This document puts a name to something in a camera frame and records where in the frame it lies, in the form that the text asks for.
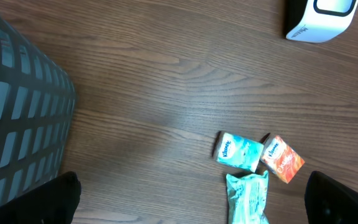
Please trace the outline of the teal Kleenex tissue pack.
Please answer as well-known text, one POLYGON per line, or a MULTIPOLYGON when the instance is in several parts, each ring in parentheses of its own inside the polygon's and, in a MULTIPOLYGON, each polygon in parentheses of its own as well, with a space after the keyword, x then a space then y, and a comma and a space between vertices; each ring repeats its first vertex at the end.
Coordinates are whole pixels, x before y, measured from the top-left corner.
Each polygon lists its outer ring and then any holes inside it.
POLYGON ((262 143, 221 131, 213 158, 218 163, 255 172, 263 149, 262 143))

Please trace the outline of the teal wipes packet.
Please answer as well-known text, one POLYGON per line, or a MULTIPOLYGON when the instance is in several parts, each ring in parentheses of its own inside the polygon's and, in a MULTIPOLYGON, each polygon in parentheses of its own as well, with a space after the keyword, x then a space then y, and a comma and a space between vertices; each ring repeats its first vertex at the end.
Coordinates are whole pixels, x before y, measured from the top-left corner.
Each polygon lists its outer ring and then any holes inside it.
POLYGON ((267 202, 269 172, 243 177, 226 175, 228 224, 269 224, 264 209, 267 202))

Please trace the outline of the orange Kleenex tissue pack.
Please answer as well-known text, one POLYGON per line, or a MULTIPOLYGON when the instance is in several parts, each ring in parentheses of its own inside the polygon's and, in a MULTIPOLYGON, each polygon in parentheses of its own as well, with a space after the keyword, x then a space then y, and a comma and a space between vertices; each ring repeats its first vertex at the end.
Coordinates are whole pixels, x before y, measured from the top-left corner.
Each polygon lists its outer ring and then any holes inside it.
POLYGON ((284 183, 288 184, 305 163, 304 159, 279 135, 269 134, 260 160, 284 183))

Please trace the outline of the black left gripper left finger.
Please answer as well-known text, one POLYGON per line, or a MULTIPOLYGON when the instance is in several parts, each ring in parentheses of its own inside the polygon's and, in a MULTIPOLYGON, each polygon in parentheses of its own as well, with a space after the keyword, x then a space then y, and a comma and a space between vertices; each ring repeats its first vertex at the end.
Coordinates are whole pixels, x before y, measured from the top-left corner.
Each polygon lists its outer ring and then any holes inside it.
POLYGON ((0 207, 0 223, 70 224, 80 202, 81 183, 69 171, 0 207))

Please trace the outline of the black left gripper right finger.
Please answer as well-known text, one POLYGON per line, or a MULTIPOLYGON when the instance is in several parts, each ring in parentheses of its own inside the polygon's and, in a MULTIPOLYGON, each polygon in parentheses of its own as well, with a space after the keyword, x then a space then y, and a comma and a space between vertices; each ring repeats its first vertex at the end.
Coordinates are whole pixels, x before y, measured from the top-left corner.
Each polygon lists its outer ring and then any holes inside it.
POLYGON ((306 185, 305 207, 309 224, 358 223, 358 192, 317 170, 306 185))

